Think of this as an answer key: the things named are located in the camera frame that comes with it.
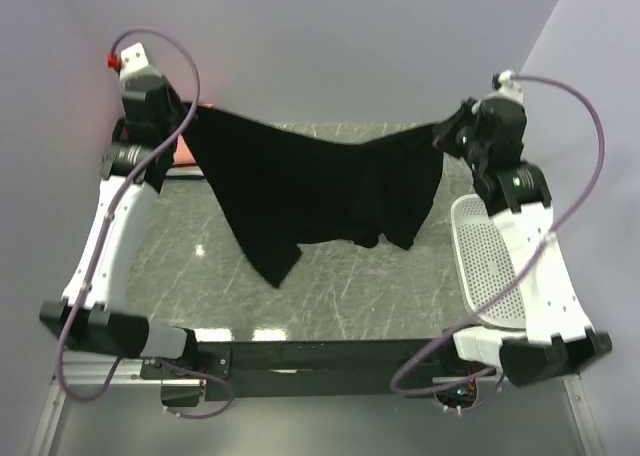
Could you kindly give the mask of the black t shirt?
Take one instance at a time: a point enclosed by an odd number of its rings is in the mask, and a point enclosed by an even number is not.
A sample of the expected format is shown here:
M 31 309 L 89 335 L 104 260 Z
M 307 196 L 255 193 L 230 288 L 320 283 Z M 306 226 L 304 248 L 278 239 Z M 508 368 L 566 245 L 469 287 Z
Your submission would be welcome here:
M 413 246 L 443 173 L 435 128 L 341 143 L 199 107 L 183 139 L 246 259 L 278 288 L 303 244 Z

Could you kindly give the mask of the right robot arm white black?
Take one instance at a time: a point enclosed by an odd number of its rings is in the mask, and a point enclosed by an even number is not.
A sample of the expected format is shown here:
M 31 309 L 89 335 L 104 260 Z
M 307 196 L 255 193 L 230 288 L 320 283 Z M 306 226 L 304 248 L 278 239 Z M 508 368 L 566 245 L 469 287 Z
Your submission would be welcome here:
M 434 147 L 464 161 L 476 195 L 497 229 L 515 272 L 482 311 L 518 292 L 520 331 L 466 326 L 439 350 L 444 371 L 473 362 L 498 368 L 516 387 L 580 373 L 613 350 L 582 309 L 562 256 L 551 191 L 542 170 L 523 159 L 524 106 L 505 97 L 469 99 L 436 126 Z

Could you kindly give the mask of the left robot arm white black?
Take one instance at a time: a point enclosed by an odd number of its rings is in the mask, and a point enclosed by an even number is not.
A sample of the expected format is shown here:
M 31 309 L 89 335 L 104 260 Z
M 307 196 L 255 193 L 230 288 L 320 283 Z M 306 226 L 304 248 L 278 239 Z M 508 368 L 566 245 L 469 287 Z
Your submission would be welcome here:
M 103 156 L 99 202 L 80 262 L 58 302 L 39 319 L 60 350 L 127 359 L 164 358 L 176 377 L 193 375 L 200 354 L 190 330 L 125 311 L 129 273 L 147 219 L 173 164 L 171 134 L 186 108 L 162 75 L 124 81 L 125 116 Z

